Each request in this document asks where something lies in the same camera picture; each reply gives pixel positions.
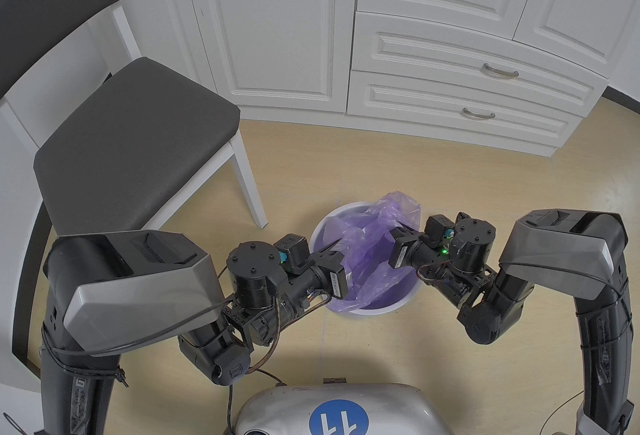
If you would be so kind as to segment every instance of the floor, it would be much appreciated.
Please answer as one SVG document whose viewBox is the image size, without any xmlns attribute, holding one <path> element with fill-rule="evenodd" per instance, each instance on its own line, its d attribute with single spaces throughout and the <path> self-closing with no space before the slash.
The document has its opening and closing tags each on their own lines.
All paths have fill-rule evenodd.
<svg viewBox="0 0 640 435">
<path fill-rule="evenodd" d="M 532 209 L 617 211 L 632 299 L 640 298 L 640 115 L 606 99 L 552 158 L 500 149 L 366 131 L 243 121 L 241 131 L 269 224 L 252 222 L 232 168 L 223 167 L 165 225 L 211 253 L 216 269 L 238 243 L 275 242 L 288 232 L 309 237 L 337 206 L 401 190 L 427 215 L 458 211 L 494 224 L 495 267 L 514 221 Z M 226 275 L 221 279 L 230 292 Z M 46 279 L 40 277 L 31 331 L 37 361 Z M 489 346 L 472 343 L 454 308 L 424 287 L 402 309 L 370 320 L 320 310 L 288 329 L 265 369 L 289 384 L 323 377 L 351 383 L 400 382 L 432 399 L 457 435 L 537 435 L 553 410 L 582 389 L 582 361 L 572 299 L 536 288 L 522 319 Z M 640 401 L 640 342 L 629 399 Z M 259 352 L 254 354 L 257 360 Z M 227 389 L 214 386 L 175 340 L 127 353 L 130 385 L 114 387 L 106 433 L 196 435 L 225 428 Z M 234 412 L 274 385 L 263 375 L 235 387 Z M 574 433 L 571 401 L 545 428 Z M 629 434 L 640 433 L 636 412 Z"/>
</svg>

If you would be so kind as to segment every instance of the gray chair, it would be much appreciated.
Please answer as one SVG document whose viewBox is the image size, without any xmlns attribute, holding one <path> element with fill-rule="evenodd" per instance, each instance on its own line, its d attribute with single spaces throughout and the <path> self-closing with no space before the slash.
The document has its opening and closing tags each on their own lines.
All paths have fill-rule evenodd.
<svg viewBox="0 0 640 435">
<path fill-rule="evenodd" d="M 34 63 L 104 11 L 126 62 L 40 149 L 3 96 Z M 232 160 L 255 223 L 267 223 L 239 132 L 223 97 L 142 57 L 120 0 L 0 0 L 0 113 L 35 154 L 58 234 L 159 228 Z"/>
</svg>

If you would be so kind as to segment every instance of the metal handle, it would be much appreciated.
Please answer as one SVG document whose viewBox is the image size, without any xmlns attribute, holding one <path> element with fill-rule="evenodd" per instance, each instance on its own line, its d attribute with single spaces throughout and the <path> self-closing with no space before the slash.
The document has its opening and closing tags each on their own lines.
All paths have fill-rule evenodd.
<svg viewBox="0 0 640 435">
<path fill-rule="evenodd" d="M 463 108 L 462 113 L 464 113 L 465 115 L 477 117 L 478 119 L 495 119 L 495 113 L 493 112 L 491 112 L 491 115 L 482 115 L 481 113 L 473 113 L 468 108 Z"/>
<path fill-rule="evenodd" d="M 501 69 L 496 69 L 494 67 L 491 67 L 487 63 L 483 64 L 482 71 L 493 72 L 495 74 L 500 74 L 501 76 L 508 76 L 508 78 L 517 78 L 519 76 L 517 71 L 514 71 L 514 72 L 502 71 Z"/>
</svg>

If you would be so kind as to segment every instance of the logo on robot arm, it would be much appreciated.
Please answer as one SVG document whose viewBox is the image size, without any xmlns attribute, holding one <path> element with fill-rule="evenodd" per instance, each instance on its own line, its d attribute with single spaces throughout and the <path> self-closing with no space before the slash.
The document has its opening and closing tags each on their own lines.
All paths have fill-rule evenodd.
<svg viewBox="0 0 640 435">
<path fill-rule="evenodd" d="M 334 399 L 322 403 L 311 414 L 311 435 L 366 435 L 369 416 L 357 403 Z"/>
</svg>

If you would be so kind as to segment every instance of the trash bag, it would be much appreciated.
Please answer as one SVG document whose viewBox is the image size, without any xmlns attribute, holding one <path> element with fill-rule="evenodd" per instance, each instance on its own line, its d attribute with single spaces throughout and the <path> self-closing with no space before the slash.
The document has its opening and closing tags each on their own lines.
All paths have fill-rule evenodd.
<svg viewBox="0 0 640 435">
<path fill-rule="evenodd" d="M 333 249 L 344 254 L 342 265 L 349 285 L 346 299 L 333 299 L 329 309 L 343 312 L 364 308 L 415 273 L 411 267 L 396 270 L 389 266 L 395 243 L 389 231 L 400 222 L 417 228 L 420 205 L 399 191 L 388 193 L 364 213 L 345 213 L 326 219 L 323 244 L 341 238 Z"/>
</svg>

